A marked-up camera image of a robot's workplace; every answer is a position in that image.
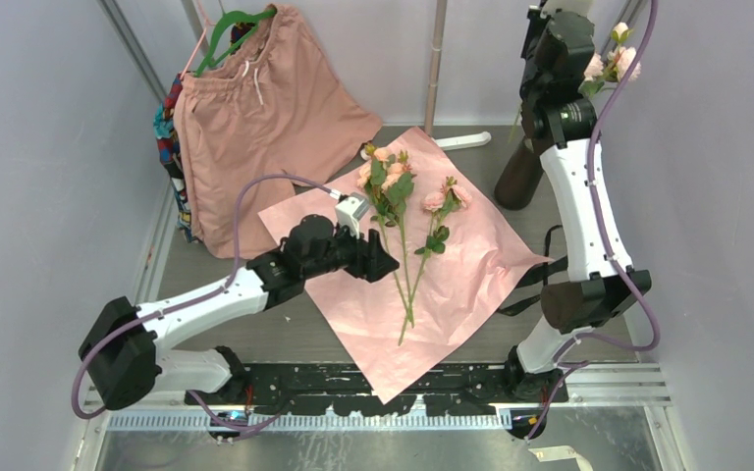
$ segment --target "wrapping paper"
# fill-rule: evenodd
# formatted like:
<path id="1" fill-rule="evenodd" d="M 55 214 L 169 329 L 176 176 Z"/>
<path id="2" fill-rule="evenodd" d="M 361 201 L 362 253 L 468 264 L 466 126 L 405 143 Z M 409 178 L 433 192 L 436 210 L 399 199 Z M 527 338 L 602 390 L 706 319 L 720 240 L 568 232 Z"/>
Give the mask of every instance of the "wrapping paper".
<path id="1" fill-rule="evenodd" d="M 370 284 L 339 271 L 305 284 L 308 295 L 384 403 L 469 339 L 524 273 L 546 261 L 530 251 L 493 203 L 460 174 L 422 130 L 410 129 L 388 147 L 394 153 L 407 150 L 412 172 L 417 174 L 405 214 L 412 284 L 421 260 L 412 252 L 423 245 L 429 229 L 429 213 L 421 209 L 423 197 L 453 176 L 469 190 L 473 202 L 468 209 L 447 217 L 444 224 L 451 231 L 447 250 L 426 262 L 414 300 L 415 326 L 406 329 L 400 346 L 404 308 L 391 275 Z M 361 194 L 356 178 L 357 171 L 353 171 L 329 187 Z M 308 214 L 336 221 L 333 200 L 318 189 L 282 201 L 259 216 L 278 240 Z M 377 223 L 370 222 L 373 214 L 369 211 L 360 222 L 364 234 L 370 227 L 377 229 Z M 400 232 L 397 228 L 387 231 L 389 250 L 401 260 Z M 398 274 L 404 284 L 403 267 Z"/>

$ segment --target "white wall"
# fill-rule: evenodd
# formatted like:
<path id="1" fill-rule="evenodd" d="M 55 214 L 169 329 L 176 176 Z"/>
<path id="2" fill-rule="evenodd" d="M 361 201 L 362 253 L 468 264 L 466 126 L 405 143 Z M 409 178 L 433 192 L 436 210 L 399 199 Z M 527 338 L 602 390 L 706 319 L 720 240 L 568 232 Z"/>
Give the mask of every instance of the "white wall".
<path id="1" fill-rule="evenodd" d="M 96 2 L 0 1 L 0 470 L 73 459 L 77 347 L 166 187 L 156 105 Z"/>
<path id="2" fill-rule="evenodd" d="M 197 38 L 182 0 L 118 0 L 158 75 L 172 80 Z M 201 0 L 217 22 L 217 0 Z M 223 0 L 227 10 L 260 12 L 264 0 Z M 388 124 L 423 122 L 435 0 L 293 0 L 349 92 Z M 451 0 L 436 123 L 511 124 L 519 103 L 528 0 Z M 597 47 L 624 0 L 591 10 Z"/>
<path id="3" fill-rule="evenodd" d="M 660 4 L 607 123 L 607 185 L 697 469 L 754 469 L 754 2 Z"/>

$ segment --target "colorful patterned fabric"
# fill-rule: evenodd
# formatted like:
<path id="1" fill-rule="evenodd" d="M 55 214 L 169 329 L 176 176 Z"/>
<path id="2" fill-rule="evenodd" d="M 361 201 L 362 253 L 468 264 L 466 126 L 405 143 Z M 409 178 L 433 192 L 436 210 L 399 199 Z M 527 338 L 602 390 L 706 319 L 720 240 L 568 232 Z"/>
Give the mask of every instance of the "colorful patterned fabric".
<path id="1" fill-rule="evenodd" d="M 254 24 L 237 23 L 233 26 L 230 34 L 230 42 L 235 44 L 247 34 Z M 178 133 L 175 131 L 175 104 L 178 95 L 184 86 L 181 84 L 181 76 L 175 76 L 172 88 L 163 103 L 157 107 L 154 114 L 154 136 L 157 138 L 157 150 L 159 151 L 160 164 L 169 174 L 172 181 L 172 189 L 175 193 L 175 202 L 178 205 L 178 228 L 183 231 L 187 242 L 198 241 L 192 235 L 191 212 L 189 210 L 189 198 L 187 197 L 187 185 L 184 182 L 184 167 L 181 163 L 181 143 L 178 141 Z"/>

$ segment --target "green hanger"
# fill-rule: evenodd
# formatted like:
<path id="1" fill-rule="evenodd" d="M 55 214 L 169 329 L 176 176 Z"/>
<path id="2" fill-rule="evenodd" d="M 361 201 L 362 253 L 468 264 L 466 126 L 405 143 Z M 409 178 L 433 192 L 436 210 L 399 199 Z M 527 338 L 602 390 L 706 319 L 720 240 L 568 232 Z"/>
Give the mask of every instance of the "green hanger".
<path id="1" fill-rule="evenodd" d="M 224 16 L 221 17 L 221 20 L 218 20 L 218 23 L 215 25 L 215 28 L 212 29 L 212 38 L 209 40 L 209 51 L 206 53 L 206 56 L 203 58 L 203 61 L 201 61 L 200 65 L 197 67 L 197 70 L 195 71 L 195 76 L 200 77 L 200 75 L 203 74 L 203 70 L 206 69 L 207 67 L 215 67 L 218 64 L 220 64 L 221 61 L 227 58 L 227 56 L 229 56 L 236 49 L 241 47 L 245 39 L 252 36 L 252 34 L 258 29 L 258 22 L 260 22 L 261 20 L 264 20 L 265 18 L 271 18 L 274 15 L 276 15 L 275 8 L 261 12 L 258 15 L 250 15 L 250 14 L 247 14 L 245 12 L 240 12 L 240 11 L 234 11 L 234 12 L 224 14 Z M 236 41 L 235 44 L 230 46 L 230 48 L 227 49 L 227 52 L 222 54 L 221 57 L 213 60 L 212 56 L 215 55 L 215 47 L 218 45 L 218 40 L 221 39 L 221 36 L 224 34 L 224 31 L 226 31 L 227 28 L 229 28 L 232 25 L 235 25 L 236 23 L 253 23 L 255 25 L 252 27 L 250 31 L 247 32 L 247 34 L 242 36 L 241 39 Z"/>

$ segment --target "waistband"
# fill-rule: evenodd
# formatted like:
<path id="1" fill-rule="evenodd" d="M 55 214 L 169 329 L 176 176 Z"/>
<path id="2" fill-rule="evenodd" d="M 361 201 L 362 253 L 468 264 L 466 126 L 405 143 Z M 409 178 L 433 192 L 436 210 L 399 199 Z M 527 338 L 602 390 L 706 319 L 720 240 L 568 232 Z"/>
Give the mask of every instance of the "waistband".
<path id="1" fill-rule="evenodd" d="M 221 68 L 204 71 L 200 77 L 193 74 L 184 75 L 184 92 L 232 92 L 239 89 L 242 80 L 252 80 L 253 74 L 247 74 L 244 69 L 257 69 L 265 64 L 270 50 L 276 47 L 280 30 L 283 27 L 291 27 L 299 18 L 298 10 L 291 5 L 270 4 L 267 8 L 276 8 L 276 15 L 259 22 L 255 32 L 246 39 L 239 50 L 224 59 Z"/>

